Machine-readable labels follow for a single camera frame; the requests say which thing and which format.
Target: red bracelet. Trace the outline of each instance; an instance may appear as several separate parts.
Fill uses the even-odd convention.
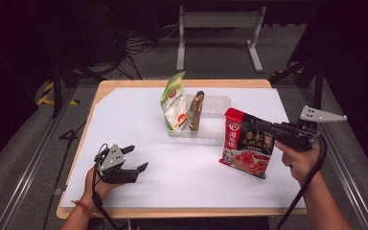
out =
[[[82,210],[84,211],[84,213],[88,214],[88,216],[92,219],[92,218],[95,218],[96,216],[91,212],[89,211],[85,205],[79,201],[79,200],[71,200],[71,202],[75,203],[76,205],[80,206],[82,208]]]

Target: transparent plastic tray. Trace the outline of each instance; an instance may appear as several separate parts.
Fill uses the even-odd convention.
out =
[[[187,108],[190,108],[195,94],[187,94]],[[225,96],[205,95],[198,131],[191,131],[187,121],[181,130],[169,130],[169,136],[182,138],[224,139],[225,112],[231,106],[231,99]]]

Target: gray floor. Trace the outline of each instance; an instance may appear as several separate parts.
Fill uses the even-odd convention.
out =
[[[272,72],[286,68],[285,64],[304,29],[304,26],[262,28],[257,45],[264,68],[262,73],[254,71],[245,48],[244,41],[249,38],[250,32],[235,30],[227,35],[208,30],[189,32],[185,79],[268,79]],[[133,56],[143,79],[168,79],[176,73],[175,39],[176,36],[169,43],[161,44],[148,53]],[[123,66],[131,75],[135,75],[128,64],[124,62]],[[93,70],[98,71],[105,67],[99,66]],[[118,71],[107,74],[106,77],[110,80],[127,79]],[[289,119],[295,121],[301,108],[308,103],[307,99],[312,92],[289,84],[292,81],[293,77],[290,77],[273,87],[278,89]],[[38,111],[3,149],[0,154],[0,228],[43,228],[61,163],[64,159],[64,168],[57,185],[59,189],[64,188],[80,140],[72,143],[65,156],[67,140],[58,138],[68,130],[76,130],[83,124],[97,87],[98,84],[92,80],[81,80],[76,89],[66,91],[71,99],[80,100],[80,104],[66,106],[56,119],[51,118],[54,110],[51,105],[40,105]],[[343,114],[327,84],[323,93],[323,110]],[[36,92],[36,98],[40,95],[41,90]],[[48,129],[53,124],[57,124],[57,128]],[[333,140],[335,149],[329,152],[322,172],[349,222],[355,229],[368,229],[368,160],[348,123],[333,123],[323,128],[329,131],[328,138]],[[50,138],[47,142],[42,142],[44,137]],[[29,173],[31,161],[36,162],[36,174]],[[344,166],[348,169],[347,172],[344,172]],[[31,179],[24,182],[25,191],[21,193],[24,196],[13,201],[12,195],[25,174],[29,174]],[[58,202],[59,195],[54,195],[46,229],[58,229],[62,223],[56,215]],[[272,229],[279,219],[280,217],[269,217]],[[291,216],[283,229],[308,228],[306,216]]]

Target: hot pot seasoning package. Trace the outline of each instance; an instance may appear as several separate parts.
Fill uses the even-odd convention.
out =
[[[219,162],[265,179],[274,138],[256,129],[256,121],[263,120],[235,108],[229,108],[225,117],[225,144]]]
[[[180,72],[169,80],[160,100],[169,130],[180,130],[188,118],[187,98],[182,84],[184,74]]]

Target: red food package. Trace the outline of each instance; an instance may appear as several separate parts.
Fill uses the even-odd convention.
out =
[[[274,138],[257,130],[257,117],[229,108],[226,113],[225,146],[220,163],[265,178]]]

